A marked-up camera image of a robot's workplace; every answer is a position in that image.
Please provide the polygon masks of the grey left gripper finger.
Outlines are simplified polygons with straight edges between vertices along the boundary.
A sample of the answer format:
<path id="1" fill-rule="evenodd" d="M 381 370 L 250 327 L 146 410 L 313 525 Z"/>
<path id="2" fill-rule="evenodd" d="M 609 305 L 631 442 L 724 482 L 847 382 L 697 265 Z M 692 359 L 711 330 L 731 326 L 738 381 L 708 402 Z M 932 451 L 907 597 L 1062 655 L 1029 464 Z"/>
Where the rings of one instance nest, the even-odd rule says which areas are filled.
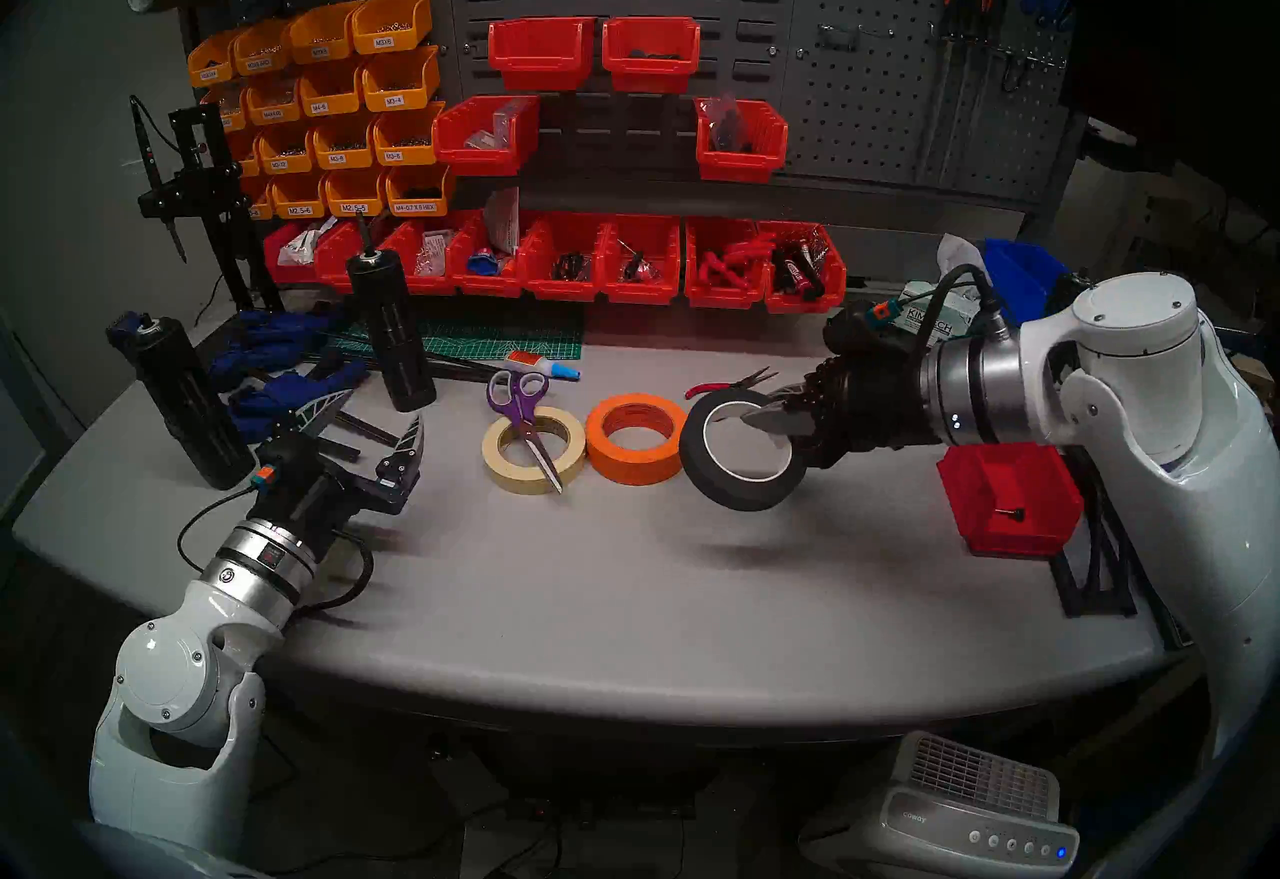
<path id="1" fill-rule="evenodd" d="M 390 493 L 411 493 L 419 475 L 422 458 L 422 415 L 413 415 L 390 454 L 379 461 L 378 482 Z"/>
<path id="2" fill-rule="evenodd" d="M 319 436 L 346 408 L 352 390 L 328 392 L 294 408 L 294 431 Z"/>

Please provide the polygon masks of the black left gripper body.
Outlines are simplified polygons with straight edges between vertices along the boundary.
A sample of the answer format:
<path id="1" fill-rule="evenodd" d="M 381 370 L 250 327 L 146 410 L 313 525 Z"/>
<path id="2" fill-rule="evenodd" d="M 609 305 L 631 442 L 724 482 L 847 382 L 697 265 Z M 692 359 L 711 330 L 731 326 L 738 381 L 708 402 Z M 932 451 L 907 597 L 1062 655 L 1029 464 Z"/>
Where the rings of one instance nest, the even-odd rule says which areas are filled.
<path id="1" fill-rule="evenodd" d="M 328 548 L 337 531 L 361 512 L 397 516 L 404 508 L 417 473 L 396 472 L 369 479 L 351 472 L 284 473 L 253 500 L 253 518 L 289 534 L 307 548 Z"/>

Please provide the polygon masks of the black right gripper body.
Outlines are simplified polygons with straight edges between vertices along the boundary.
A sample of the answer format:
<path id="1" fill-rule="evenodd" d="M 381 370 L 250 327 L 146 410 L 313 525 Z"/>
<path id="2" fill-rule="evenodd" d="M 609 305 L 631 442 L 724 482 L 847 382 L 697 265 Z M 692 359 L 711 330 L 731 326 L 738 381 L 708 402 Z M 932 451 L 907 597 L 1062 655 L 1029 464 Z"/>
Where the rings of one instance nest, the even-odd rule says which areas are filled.
<path id="1" fill-rule="evenodd" d="M 829 468 L 851 453 L 937 444 L 925 413 L 919 363 L 896 345 L 835 354 L 805 374 L 800 408 L 813 420 L 800 438 L 809 468 Z"/>

